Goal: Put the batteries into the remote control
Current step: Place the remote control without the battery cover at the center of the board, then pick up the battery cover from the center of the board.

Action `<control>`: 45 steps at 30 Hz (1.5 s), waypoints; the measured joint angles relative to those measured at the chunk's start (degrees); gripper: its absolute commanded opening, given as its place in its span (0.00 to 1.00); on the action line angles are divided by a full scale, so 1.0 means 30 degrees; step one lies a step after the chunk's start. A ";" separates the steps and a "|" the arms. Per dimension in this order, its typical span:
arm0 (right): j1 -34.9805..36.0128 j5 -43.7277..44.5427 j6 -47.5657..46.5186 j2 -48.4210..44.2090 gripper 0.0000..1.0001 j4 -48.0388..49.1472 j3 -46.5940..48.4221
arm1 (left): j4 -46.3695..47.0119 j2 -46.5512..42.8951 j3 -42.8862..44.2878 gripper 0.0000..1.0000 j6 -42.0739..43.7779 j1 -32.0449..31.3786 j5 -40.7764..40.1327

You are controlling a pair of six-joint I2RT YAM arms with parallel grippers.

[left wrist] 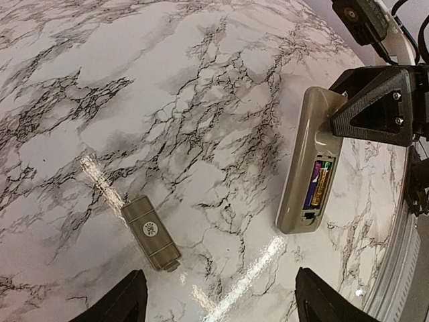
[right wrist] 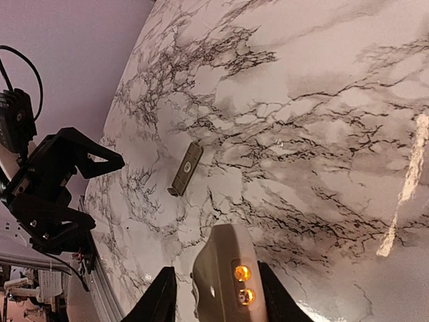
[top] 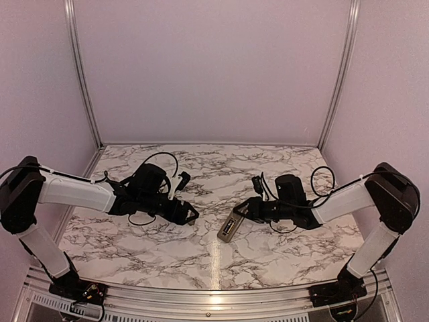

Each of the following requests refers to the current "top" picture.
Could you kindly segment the grey white remote control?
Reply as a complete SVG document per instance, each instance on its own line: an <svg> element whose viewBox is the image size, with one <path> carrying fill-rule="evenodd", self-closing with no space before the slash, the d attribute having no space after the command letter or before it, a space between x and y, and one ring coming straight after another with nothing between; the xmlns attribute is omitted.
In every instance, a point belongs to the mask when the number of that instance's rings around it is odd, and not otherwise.
<svg viewBox="0 0 429 322"><path fill-rule="evenodd" d="M224 243L229 243L233 236L236 234L240 225L244 220L244 216L241 213L231 211L229 216L225 219L222 224L217 237Z"/></svg>

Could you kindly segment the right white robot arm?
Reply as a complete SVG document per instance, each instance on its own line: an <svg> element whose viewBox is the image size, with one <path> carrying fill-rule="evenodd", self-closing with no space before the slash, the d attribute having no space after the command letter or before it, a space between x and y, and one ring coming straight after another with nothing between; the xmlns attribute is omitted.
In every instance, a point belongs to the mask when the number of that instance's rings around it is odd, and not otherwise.
<svg viewBox="0 0 429 322"><path fill-rule="evenodd" d="M256 223L290 220L298 228L312 230L355 211L376 208L379 223L342 268L338 281L332 286L332 295L340 301L357 291L358 282L388 255L400 236L412 226L421 207L418 187L387 162L313 200L307 199L301 179L293 174L276 178L277 194L270 201L261 196L269 190L262 187L264 177L252 180L257 196L235 206L232 212Z"/></svg>

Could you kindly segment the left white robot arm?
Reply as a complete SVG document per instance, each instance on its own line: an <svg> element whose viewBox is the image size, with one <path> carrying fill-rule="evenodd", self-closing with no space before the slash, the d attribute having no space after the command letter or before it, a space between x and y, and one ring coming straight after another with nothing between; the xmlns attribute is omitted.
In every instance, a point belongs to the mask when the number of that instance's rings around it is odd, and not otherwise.
<svg viewBox="0 0 429 322"><path fill-rule="evenodd" d="M1 178L1 226L17 236L41 263L53 284L72 299L84 294L84 282L68 256L38 225L39 204L81 207L115 216L143 212L176 225L192 223L199 216L190 203L175 196L187 185L190 176L178 171L168 176L165 170L149 162L143 162L122 181L108 177L90 180L44 168L36 157L26 156Z"/></svg>

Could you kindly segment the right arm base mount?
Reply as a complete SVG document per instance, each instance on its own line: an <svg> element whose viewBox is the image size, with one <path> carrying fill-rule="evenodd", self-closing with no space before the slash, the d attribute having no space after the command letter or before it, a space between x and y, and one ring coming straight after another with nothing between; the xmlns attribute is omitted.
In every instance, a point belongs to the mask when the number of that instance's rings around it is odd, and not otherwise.
<svg viewBox="0 0 429 322"><path fill-rule="evenodd" d="M313 307L322 307L357 300L367 295L367 289L363 278L351 274L345 264L336 281L311 286L309 294Z"/></svg>

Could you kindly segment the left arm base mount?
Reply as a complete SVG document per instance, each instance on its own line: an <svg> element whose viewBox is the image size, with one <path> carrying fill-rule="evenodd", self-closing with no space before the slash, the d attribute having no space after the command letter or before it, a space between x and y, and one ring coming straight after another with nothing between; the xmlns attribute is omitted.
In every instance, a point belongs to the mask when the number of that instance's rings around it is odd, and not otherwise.
<svg viewBox="0 0 429 322"><path fill-rule="evenodd" d="M73 270L59 278L53 278L49 287L49 293L73 300L74 304L100 306L104 304L106 291L106 284L83 280Z"/></svg>

